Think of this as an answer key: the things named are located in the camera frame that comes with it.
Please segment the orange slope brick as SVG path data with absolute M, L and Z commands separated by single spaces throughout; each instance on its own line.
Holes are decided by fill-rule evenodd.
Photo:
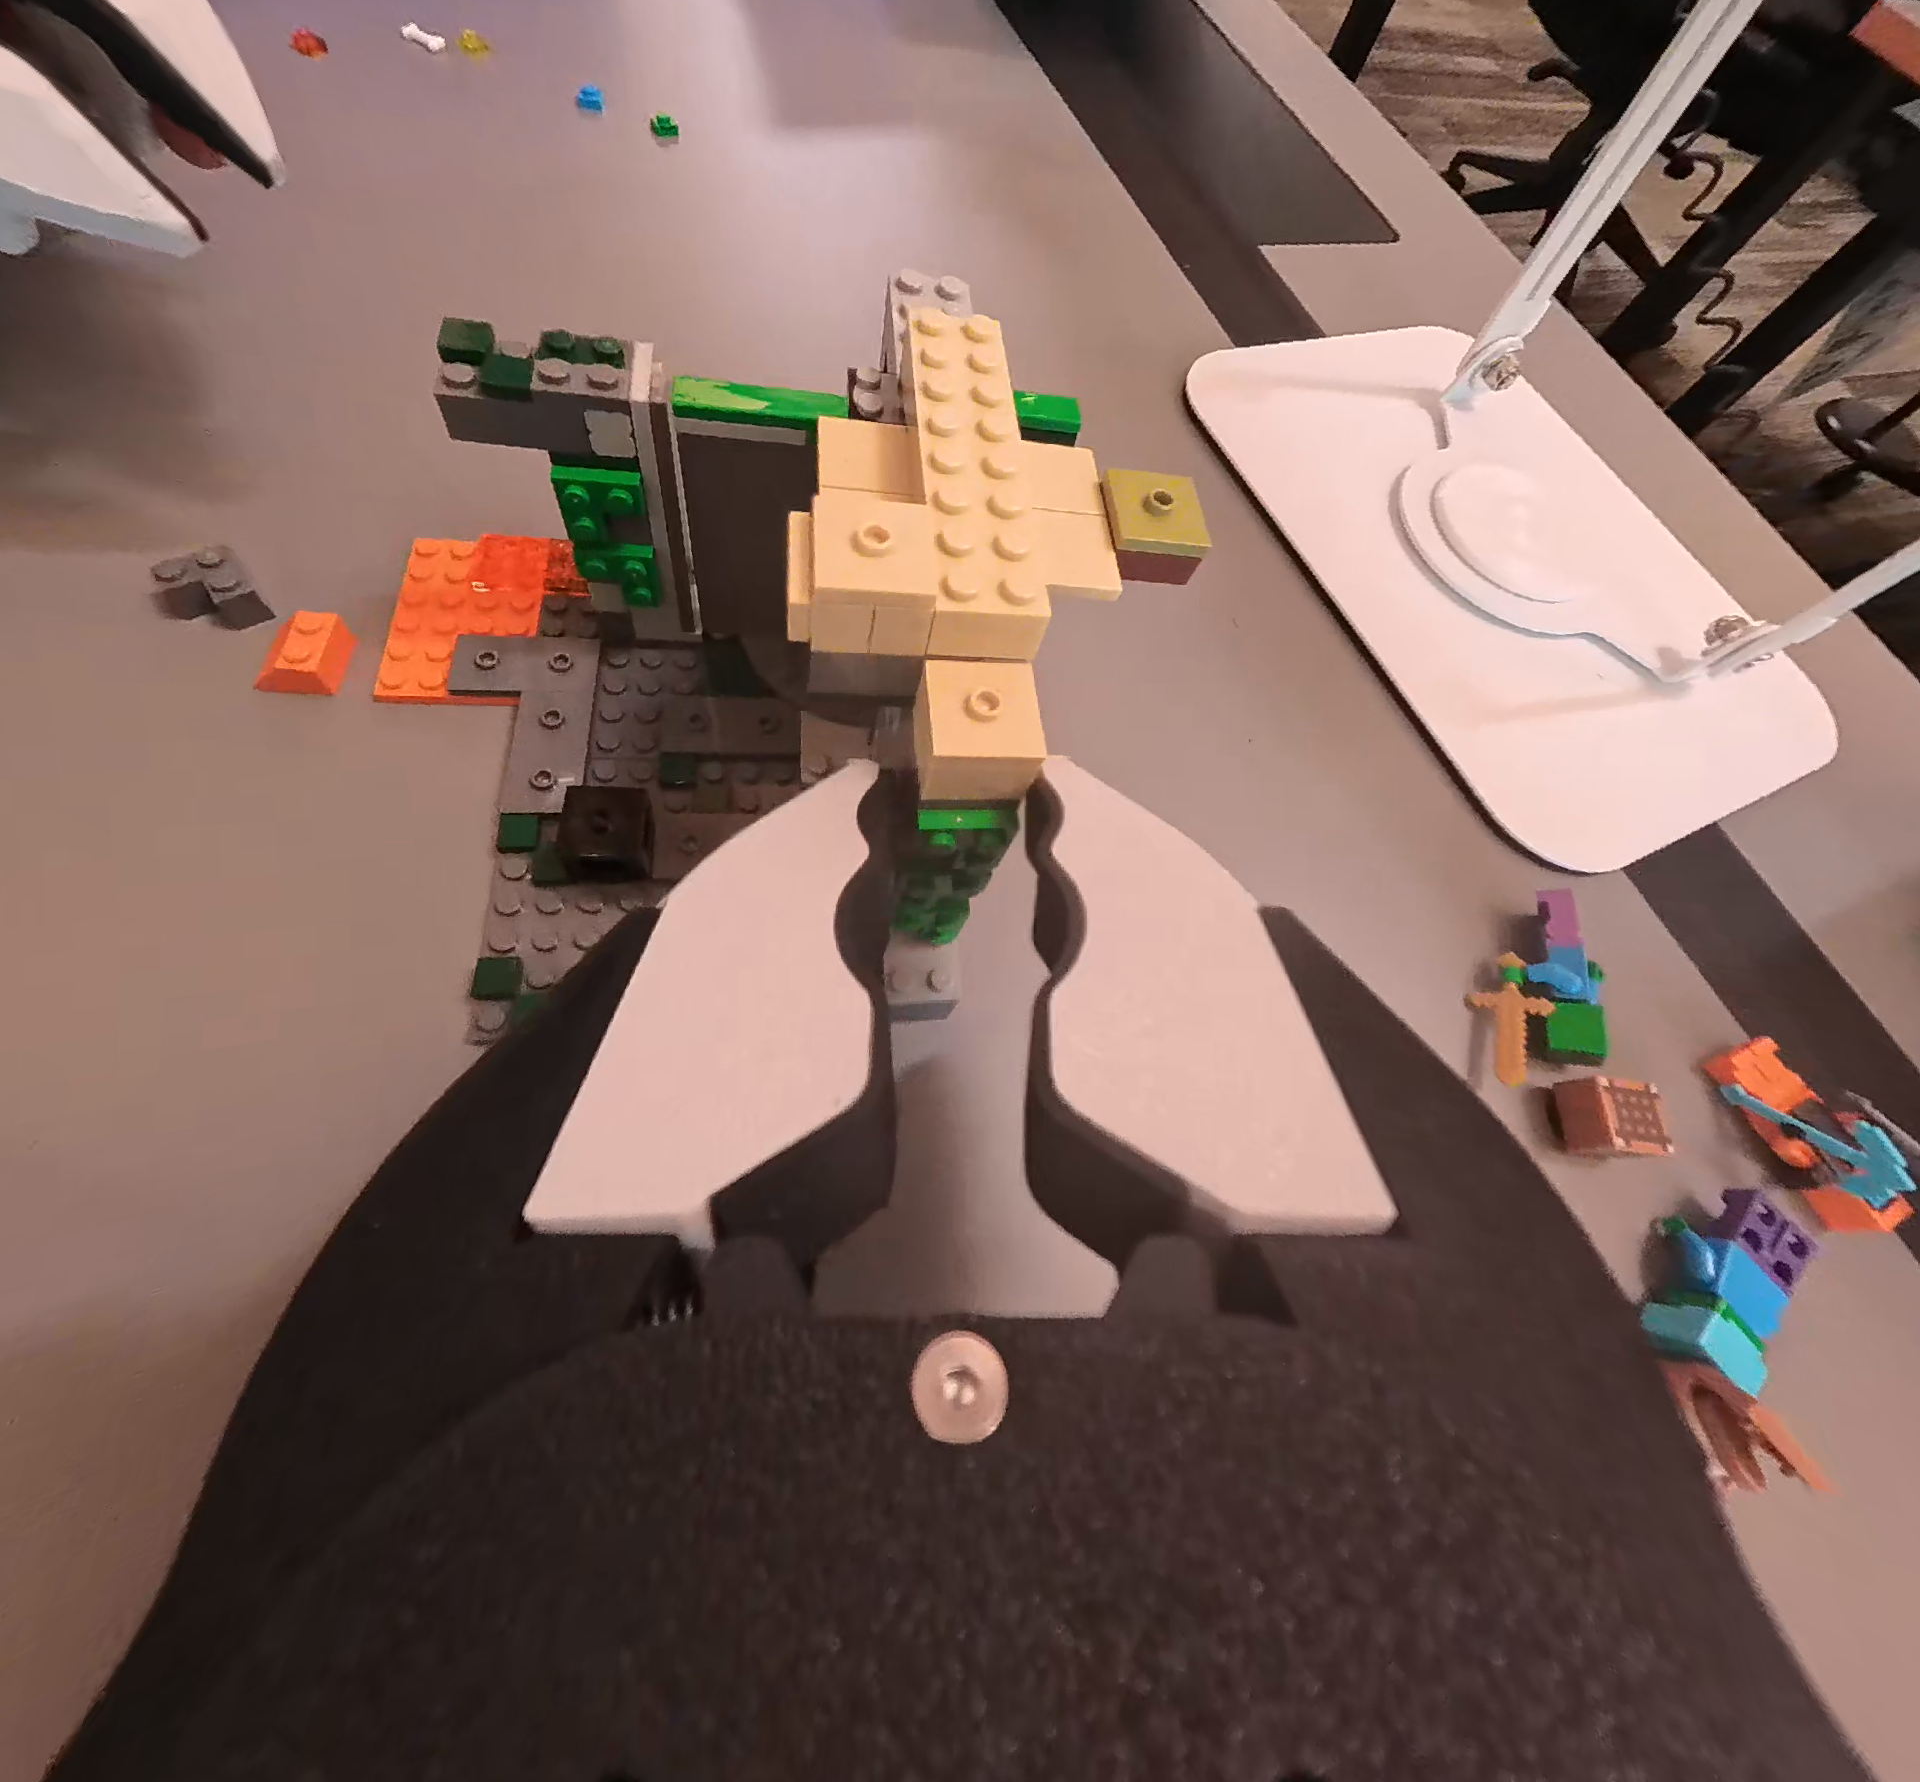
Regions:
M 338 697 L 355 655 L 348 618 L 331 610 L 295 610 L 276 629 L 251 688 L 280 697 Z

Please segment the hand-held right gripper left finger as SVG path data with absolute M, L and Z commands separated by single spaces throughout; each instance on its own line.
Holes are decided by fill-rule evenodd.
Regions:
M 895 1171 L 891 825 L 851 761 L 659 907 L 527 1200 L 544 1236 L 848 1236 Z

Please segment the pile of small brick figures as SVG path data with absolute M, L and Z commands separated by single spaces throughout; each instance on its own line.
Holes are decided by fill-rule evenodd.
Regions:
M 1529 939 L 1496 957 L 1469 1011 L 1488 1020 L 1493 1076 L 1536 1099 L 1567 1158 L 1674 1155 L 1663 1089 L 1602 1072 L 1614 1055 L 1606 969 L 1569 888 L 1536 894 Z M 1867 1099 L 1821 1099 L 1771 1037 L 1721 1048 L 1700 1074 L 1788 1181 L 1726 1188 L 1704 1211 L 1655 1221 L 1640 1333 L 1717 1492 L 1763 1492 L 1771 1479 L 1829 1492 L 1763 1401 L 1770 1348 L 1826 1238 L 1893 1236 L 1917 1219 L 1917 1140 Z

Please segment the white book stand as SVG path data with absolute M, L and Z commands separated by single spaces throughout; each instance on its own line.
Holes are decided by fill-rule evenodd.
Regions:
M 1185 402 L 1488 820 L 1617 873 L 1836 759 L 1797 666 L 1910 546 L 1747 618 L 1521 369 L 1529 334 L 1762 0 L 1693 0 L 1477 338 L 1421 326 L 1199 356 Z

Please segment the brown top office desk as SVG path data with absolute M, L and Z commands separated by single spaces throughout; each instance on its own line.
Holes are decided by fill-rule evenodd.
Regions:
M 1917 89 L 1917 0 L 1880 0 L 1855 24 L 1852 41 L 1858 86 L 1804 134 L 1762 160 L 1722 201 L 1704 234 L 1680 253 L 1681 282 L 1704 282 L 1729 263 L 1815 171 L 1891 115 L 1904 92 Z M 1915 160 L 1904 161 L 1901 185 L 1895 189 L 1895 182 L 1884 182 L 1882 211 L 1669 406 L 1669 420 L 1685 435 L 1700 435 L 1729 413 L 1917 241 Z

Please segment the black office chair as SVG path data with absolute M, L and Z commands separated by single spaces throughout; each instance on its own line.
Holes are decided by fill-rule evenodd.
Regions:
M 1445 165 L 1444 182 L 1478 216 L 1555 215 L 1669 46 L 1681 7 L 1685 0 L 1529 0 L 1555 50 L 1554 59 L 1532 66 L 1529 81 L 1567 81 L 1589 101 L 1589 112 L 1545 160 L 1463 148 Z M 1741 38 L 1695 97 L 1680 131 L 1711 134 L 1754 160 L 1763 156 L 1777 130 L 1780 75 L 1784 64 L 1767 41 Z
M 1812 426 L 1840 467 L 1812 484 L 1811 499 L 1829 504 L 1862 480 L 1917 499 L 1917 395 L 1895 409 L 1838 398 L 1812 410 Z

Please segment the small grey brick piece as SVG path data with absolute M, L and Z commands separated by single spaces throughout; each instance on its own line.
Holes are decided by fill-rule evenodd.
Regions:
M 151 598 L 166 618 L 212 618 L 246 632 L 276 617 L 251 580 L 251 569 L 225 546 L 205 546 L 151 566 Z

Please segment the brick building model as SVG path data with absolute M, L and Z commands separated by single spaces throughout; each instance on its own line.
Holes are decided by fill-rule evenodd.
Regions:
M 951 1013 L 1043 761 L 1052 610 L 1191 580 L 1193 484 L 1102 472 L 1076 402 L 1014 387 L 969 286 L 915 269 L 842 395 L 446 316 L 433 398 L 451 441 L 536 456 L 562 523 L 420 540 L 375 679 L 388 705 L 513 710 L 469 1043 L 848 761 L 904 785 L 891 1013 Z

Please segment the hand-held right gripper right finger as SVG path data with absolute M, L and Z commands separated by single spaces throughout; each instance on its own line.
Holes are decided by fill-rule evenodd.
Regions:
M 1078 764 L 1030 792 L 1030 1188 L 1070 1236 L 1380 1236 L 1389 1185 L 1261 903 Z

